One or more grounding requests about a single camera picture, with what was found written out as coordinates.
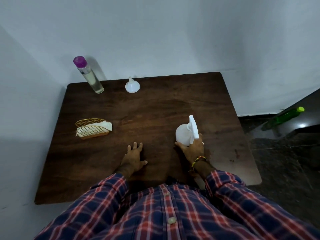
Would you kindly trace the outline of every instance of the white wall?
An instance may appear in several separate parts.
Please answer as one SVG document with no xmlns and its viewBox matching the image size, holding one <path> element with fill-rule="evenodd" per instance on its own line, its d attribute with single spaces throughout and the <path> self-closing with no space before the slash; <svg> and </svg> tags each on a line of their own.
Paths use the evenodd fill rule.
<svg viewBox="0 0 320 240">
<path fill-rule="evenodd" d="M 238 115 L 320 88 L 320 0 L 0 0 L 0 24 L 60 84 L 220 71 Z"/>
<path fill-rule="evenodd" d="M 36 206 L 65 88 L 0 27 L 0 239 L 32 239 L 68 204 Z"/>
</svg>

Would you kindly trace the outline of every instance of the shirt button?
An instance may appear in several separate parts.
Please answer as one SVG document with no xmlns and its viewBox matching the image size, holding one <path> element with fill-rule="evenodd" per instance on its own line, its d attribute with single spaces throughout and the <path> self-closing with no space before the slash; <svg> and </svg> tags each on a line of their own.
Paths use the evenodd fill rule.
<svg viewBox="0 0 320 240">
<path fill-rule="evenodd" d="M 169 225 L 174 224 L 174 223 L 176 223 L 176 222 L 177 222 L 177 218 L 175 218 L 175 217 L 170 217 L 170 218 L 168 219 L 168 224 L 169 224 Z"/>
</svg>

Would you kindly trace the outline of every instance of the yellow and red bracelet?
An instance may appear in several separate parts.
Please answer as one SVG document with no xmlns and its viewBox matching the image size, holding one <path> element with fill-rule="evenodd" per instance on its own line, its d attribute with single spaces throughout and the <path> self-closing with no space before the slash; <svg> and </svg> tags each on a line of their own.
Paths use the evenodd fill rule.
<svg viewBox="0 0 320 240">
<path fill-rule="evenodd" d="M 198 162 L 200 159 L 204 159 L 204 161 L 207 161 L 207 158 L 205 157 L 205 156 L 199 156 L 199 157 L 197 157 L 197 159 L 192 163 L 192 165 L 191 165 L 191 168 L 192 168 L 192 171 L 195 173 L 195 168 L 194 168 L 194 166 L 195 166 L 195 163 L 196 162 Z"/>
</svg>

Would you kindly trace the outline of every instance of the person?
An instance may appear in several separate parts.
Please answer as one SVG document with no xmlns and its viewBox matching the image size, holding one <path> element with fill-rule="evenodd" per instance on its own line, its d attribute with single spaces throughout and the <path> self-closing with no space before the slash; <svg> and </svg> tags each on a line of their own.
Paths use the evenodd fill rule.
<svg viewBox="0 0 320 240">
<path fill-rule="evenodd" d="M 201 134 L 189 147 L 176 145 L 205 181 L 206 195 L 178 181 L 127 195 L 127 180 L 147 164 L 135 142 L 112 175 L 35 239 L 320 239 L 315 227 L 211 166 Z"/>
</svg>

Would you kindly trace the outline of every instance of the person's left hand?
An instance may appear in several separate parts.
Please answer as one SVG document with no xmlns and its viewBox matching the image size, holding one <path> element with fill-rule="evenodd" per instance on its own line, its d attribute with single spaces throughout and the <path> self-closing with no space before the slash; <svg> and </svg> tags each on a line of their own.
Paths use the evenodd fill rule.
<svg viewBox="0 0 320 240">
<path fill-rule="evenodd" d="M 122 159 L 120 166 L 130 165 L 134 172 L 142 169 L 142 167 L 148 163 L 147 161 L 140 161 L 140 153 L 142 148 L 142 143 L 140 143 L 139 147 L 137 147 L 137 143 L 134 142 L 133 149 L 131 149 L 131 146 L 128 145 L 128 152 Z"/>
</svg>

